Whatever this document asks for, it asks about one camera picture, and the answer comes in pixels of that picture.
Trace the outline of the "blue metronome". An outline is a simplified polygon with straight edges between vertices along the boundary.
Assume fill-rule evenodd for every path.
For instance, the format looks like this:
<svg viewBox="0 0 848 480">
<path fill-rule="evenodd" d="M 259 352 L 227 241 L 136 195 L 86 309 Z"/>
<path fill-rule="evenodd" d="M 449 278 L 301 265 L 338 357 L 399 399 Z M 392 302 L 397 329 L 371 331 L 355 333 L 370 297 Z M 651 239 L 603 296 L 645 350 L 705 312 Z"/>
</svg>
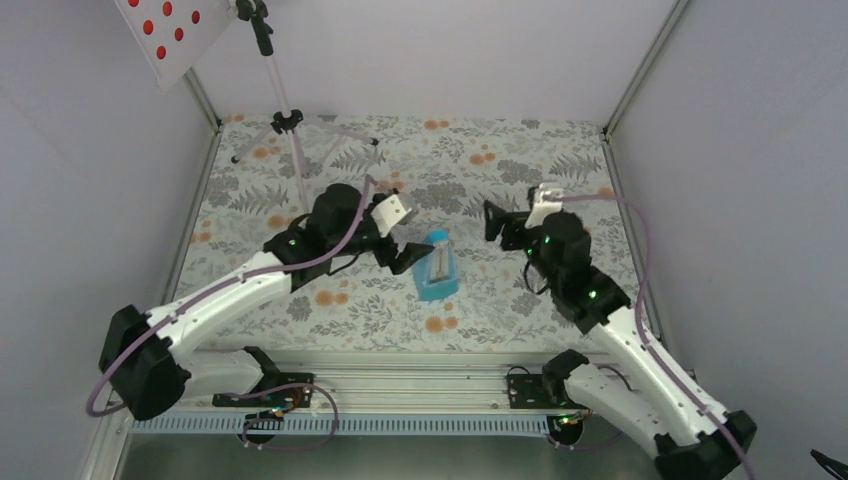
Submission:
<svg viewBox="0 0 848 480">
<path fill-rule="evenodd" d="M 418 298 L 423 302 L 444 300 L 459 291 L 459 274 L 449 233 L 434 230 L 427 234 L 425 243 L 433 251 L 412 267 Z"/>
</svg>

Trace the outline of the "white tripod music stand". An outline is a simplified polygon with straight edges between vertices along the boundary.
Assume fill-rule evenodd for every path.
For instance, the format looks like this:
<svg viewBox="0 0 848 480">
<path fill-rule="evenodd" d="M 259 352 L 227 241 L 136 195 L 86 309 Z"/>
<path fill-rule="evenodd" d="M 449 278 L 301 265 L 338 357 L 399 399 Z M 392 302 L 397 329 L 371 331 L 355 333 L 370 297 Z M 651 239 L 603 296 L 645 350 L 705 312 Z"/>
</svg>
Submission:
<svg viewBox="0 0 848 480">
<path fill-rule="evenodd" d="M 342 127 L 331 125 L 323 121 L 319 116 L 305 116 L 299 109 L 292 108 L 288 101 L 287 94 L 282 82 L 280 69 L 278 67 L 273 42 L 271 39 L 274 33 L 273 28 L 267 23 L 266 19 L 269 15 L 269 10 L 264 1 L 255 0 L 236 0 L 232 1 L 236 16 L 239 20 L 247 22 L 251 25 L 257 47 L 264 59 L 269 78 L 273 87 L 275 98 L 278 103 L 278 109 L 272 114 L 269 124 L 254 135 L 236 153 L 231 157 L 232 164 L 239 163 L 245 156 L 251 153 L 255 147 L 263 143 L 264 140 L 271 134 L 283 135 L 289 142 L 291 150 L 291 164 L 294 169 L 295 185 L 299 196 L 300 204 L 303 208 L 309 206 L 307 186 L 305 179 L 312 174 L 309 162 L 303 150 L 302 141 L 298 132 L 301 124 L 308 124 L 320 127 L 326 131 L 330 131 L 339 136 L 339 140 L 343 137 L 358 140 L 365 145 L 376 147 L 380 141 L 372 136 L 356 133 Z"/>
</svg>

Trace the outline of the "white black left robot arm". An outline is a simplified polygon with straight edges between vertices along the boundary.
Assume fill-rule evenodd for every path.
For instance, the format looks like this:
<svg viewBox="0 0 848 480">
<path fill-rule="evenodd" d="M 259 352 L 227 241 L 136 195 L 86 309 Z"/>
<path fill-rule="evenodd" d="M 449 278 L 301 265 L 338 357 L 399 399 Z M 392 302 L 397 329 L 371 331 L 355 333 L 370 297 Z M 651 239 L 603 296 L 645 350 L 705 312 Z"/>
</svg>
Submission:
<svg viewBox="0 0 848 480">
<path fill-rule="evenodd" d="M 133 305 L 118 310 L 103 343 L 102 377 L 87 400 L 87 414 L 126 409 L 136 420 L 150 420 L 184 398 L 216 394 L 247 398 L 255 405 L 270 402 L 279 380 L 258 349 L 202 354 L 199 346 L 228 322 L 334 274 L 337 257 L 370 254 L 393 274 L 405 273 L 434 249 L 415 242 L 400 247 L 394 240 L 393 229 L 414 214 L 414 205 L 398 190 L 369 194 L 335 183 L 315 199 L 311 212 L 230 273 L 145 312 Z M 121 402 L 99 412 L 94 403 L 104 387 Z"/>
</svg>

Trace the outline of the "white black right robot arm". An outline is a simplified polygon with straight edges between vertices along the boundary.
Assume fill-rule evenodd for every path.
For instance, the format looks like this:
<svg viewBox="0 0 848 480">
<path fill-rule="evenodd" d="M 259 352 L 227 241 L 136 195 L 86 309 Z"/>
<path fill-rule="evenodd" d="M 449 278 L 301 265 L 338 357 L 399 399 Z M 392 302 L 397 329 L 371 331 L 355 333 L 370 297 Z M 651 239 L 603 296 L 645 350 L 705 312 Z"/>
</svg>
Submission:
<svg viewBox="0 0 848 480">
<path fill-rule="evenodd" d="M 724 479 L 737 467 L 755 476 L 747 458 L 753 419 L 713 398 L 646 330 L 638 303 L 594 266 L 591 237 L 577 215 L 542 202 L 507 212 L 485 201 L 483 211 L 486 239 L 522 251 L 558 313 L 614 357 L 638 388 L 607 380 L 599 365 L 569 349 L 542 368 L 549 404 L 574 402 L 598 413 L 639 445 L 664 479 Z"/>
</svg>

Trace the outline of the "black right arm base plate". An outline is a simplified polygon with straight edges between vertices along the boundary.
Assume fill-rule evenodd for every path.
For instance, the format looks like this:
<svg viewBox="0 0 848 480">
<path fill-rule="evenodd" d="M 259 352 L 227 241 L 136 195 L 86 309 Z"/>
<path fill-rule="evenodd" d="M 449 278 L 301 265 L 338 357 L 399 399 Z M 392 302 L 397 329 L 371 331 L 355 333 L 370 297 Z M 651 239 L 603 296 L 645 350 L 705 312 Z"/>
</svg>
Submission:
<svg viewBox="0 0 848 480">
<path fill-rule="evenodd" d="M 523 366 L 510 367 L 505 379 L 511 409 L 552 410 L 570 406 L 564 397 L 553 397 L 547 392 L 541 374 L 531 373 Z"/>
</svg>

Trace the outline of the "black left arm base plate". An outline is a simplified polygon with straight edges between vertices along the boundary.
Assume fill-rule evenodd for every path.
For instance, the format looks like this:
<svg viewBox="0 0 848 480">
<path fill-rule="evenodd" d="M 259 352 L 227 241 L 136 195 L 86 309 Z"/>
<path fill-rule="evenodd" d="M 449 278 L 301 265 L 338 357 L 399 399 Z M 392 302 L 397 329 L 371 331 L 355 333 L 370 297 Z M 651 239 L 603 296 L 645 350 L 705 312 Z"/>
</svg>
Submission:
<svg viewBox="0 0 848 480">
<path fill-rule="evenodd" d="M 313 373 L 304 372 L 282 372 L 265 374 L 259 382 L 247 394 L 263 392 L 262 396 L 251 398 L 236 398 L 225 394 L 215 394 L 212 405 L 217 408 L 253 408 L 259 410 L 271 410 L 275 408 L 288 410 L 292 407 L 309 407 L 311 402 L 311 388 L 297 387 L 286 390 L 277 390 L 266 393 L 273 387 L 288 385 L 292 383 L 309 383 L 315 380 Z"/>
</svg>

